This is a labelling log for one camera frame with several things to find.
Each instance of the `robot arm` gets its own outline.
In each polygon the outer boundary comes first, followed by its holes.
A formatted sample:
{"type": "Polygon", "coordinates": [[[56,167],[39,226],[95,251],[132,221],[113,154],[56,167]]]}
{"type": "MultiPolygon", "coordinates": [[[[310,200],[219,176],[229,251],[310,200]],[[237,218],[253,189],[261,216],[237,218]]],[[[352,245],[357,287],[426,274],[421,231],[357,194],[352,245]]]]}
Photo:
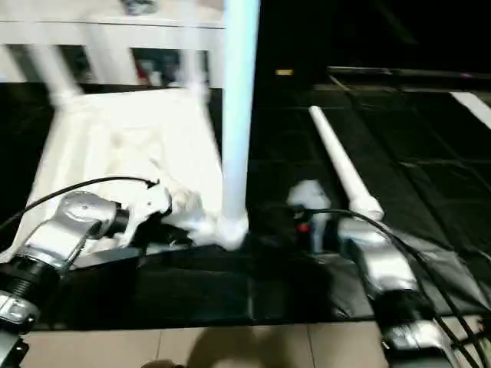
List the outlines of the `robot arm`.
{"type": "Polygon", "coordinates": [[[460,367],[433,306],[420,290],[406,257],[367,222],[340,222],[342,253],[358,267],[382,334],[390,366],[460,367]]]}
{"type": "Polygon", "coordinates": [[[130,212],[89,192],[72,192],[42,222],[9,263],[0,264],[0,367],[18,366],[22,341],[87,239],[124,233],[130,212]]]}

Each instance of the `beige floor tile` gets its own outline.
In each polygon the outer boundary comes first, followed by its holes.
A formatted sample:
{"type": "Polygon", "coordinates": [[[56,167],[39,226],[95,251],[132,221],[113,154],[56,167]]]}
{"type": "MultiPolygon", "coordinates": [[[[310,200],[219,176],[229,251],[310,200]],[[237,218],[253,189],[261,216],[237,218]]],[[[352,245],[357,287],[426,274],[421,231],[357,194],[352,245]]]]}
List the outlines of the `beige floor tile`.
{"type": "Polygon", "coordinates": [[[189,368],[313,367],[305,325],[164,330],[159,358],[189,368]]]}
{"type": "Polygon", "coordinates": [[[154,360],[159,330],[30,333],[24,368],[140,368],[154,360]]]}
{"type": "Polygon", "coordinates": [[[387,366],[375,322],[311,324],[308,329],[317,368],[387,366]]]}

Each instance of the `white tube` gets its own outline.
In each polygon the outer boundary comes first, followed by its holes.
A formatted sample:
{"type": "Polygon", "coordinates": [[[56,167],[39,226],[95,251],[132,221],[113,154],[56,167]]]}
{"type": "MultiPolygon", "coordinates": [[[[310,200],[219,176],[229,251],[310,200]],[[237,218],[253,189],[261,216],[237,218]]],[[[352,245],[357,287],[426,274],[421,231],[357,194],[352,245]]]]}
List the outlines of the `white tube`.
{"type": "Polygon", "coordinates": [[[48,85],[51,102],[62,104],[80,94],[59,50],[49,42],[38,16],[29,3],[30,0],[10,0],[12,13],[20,20],[19,31],[29,41],[28,50],[43,81],[48,85]]]}
{"type": "Polygon", "coordinates": [[[378,201],[368,192],[322,110],[317,106],[312,106],[308,111],[348,196],[350,210],[360,212],[373,220],[381,220],[384,217],[384,211],[378,201]]]}
{"type": "Polygon", "coordinates": [[[259,0],[226,0],[223,196],[217,242],[229,250],[240,247],[249,229],[246,212],[247,159],[259,3],[259,0]]]}
{"type": "Polygon", "coordinates": [[[191,90],[203,104],[208,103],[209,91],[205,85],[205,70],[200,50],[200,29],[197,20],[198,2],[182,0],[180,9],[184,24],[183,57],[184,85],[191,90]]]}

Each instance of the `black table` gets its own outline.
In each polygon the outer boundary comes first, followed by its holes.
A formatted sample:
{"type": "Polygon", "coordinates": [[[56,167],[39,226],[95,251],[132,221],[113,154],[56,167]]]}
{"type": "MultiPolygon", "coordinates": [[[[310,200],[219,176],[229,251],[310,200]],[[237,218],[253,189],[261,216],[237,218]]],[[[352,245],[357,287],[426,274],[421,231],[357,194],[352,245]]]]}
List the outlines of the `black table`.
{"type": "MultiPolygon", "coordinates": [[[[87,93],[142,87],[84,86],[87,93]]],[[[221,90],[209,112],[220,142],[221,90]]],[[[25,204],[53,117],[44,88],[0,85],[6,200],[0,217],[25,204]]],[[[317,179],[333,207],[347,200],[308,107],[320,106],[384,221],[437,247],[425,252],[466,314],[488,314],[491,251],[491,130],[449,94],[257,90],[241,251],[195,248],[73,271],[46,309],[40,330],[111,330],[284,324],[373,318],[358,273],[337,253],[335,222],[326,252],[308,256],[285,208],[289,189],[317,179]],[[456,256],[458,254],[465,269],[456,256]]],[[[11,242],[15,230],[2,235],[11,242]]],[[[425,282],[438,312],[449,310],[425,282]]]]}

